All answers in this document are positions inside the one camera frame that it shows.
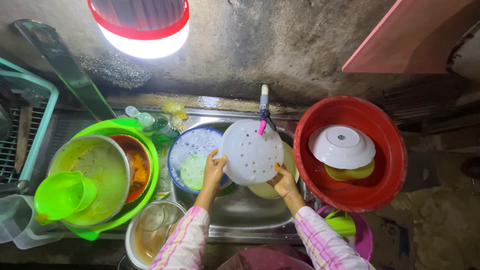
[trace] bottle cap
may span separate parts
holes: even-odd
[[[138,122],[142,127],[148,127],[155,123],[155,118],[148,112],[142,112],[138,115]]]
[[[137,117],[140,114],[140,112],[134,106],[126,107],[125,112],[131,117]]]

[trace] striped shirt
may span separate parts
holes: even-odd
[[[302,207],[294,221],[315,269],[374,270],[310,207]],[[200,269],[209,224],[210,217],[206,210],[198,206],[190,208],[149,270]]]

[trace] blue bowl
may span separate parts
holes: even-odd
[[[173,182],[183,191],[199,194],[200,190],[189,188],[181,179],[180,166],[189,155],[208,155],[215,149],[219,149],[223,133],[208,126],[198,126],[189,129],[178,136],[168,151],[167,168]],[[220,185],[227,182],[225,174]]]

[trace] hand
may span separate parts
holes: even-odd
[[[200,206],[209,211],[215,200],[215,197],[220,192],[220,182],[222,181],[223,167],[227,163],[227,156],[223,155],[220,159],[213,159],[218,153],[218,149],[213,150],[207,157],[207,163],[204,170],[204,184],[202,190],[198,194],[194,206]]]
[[[207,157],[207,163],[204,170],[204,184],[202,189],[220,188],[220,182],[225,174],[223,167],[227,163],[227,156],[223,155],[220,159],[213,159],[218,153],[218,149],[213,150]]]
[[[291,193],[298,193],[297,183],[293,179],[293,175],[287,171],[285,164],[280,167],[280,164],[275,163],[275,170],[278,172],[272,180],[268,180],[269,183],[275,191],[282,197],[285,198]]]
[[[275,163],[278,174],[272,180],[267,181],[276,192],[283,198],[292,216],[295,216],[300,208],[306,206],[293,175],[287,171],[285,165]]]

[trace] plastic pitcher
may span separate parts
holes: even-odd
[[[12,241],[19,249],[56,242],[63,233],[47,233],[61,223],[40,225],[32,196],[11,195],[0,198],[0,244]]]

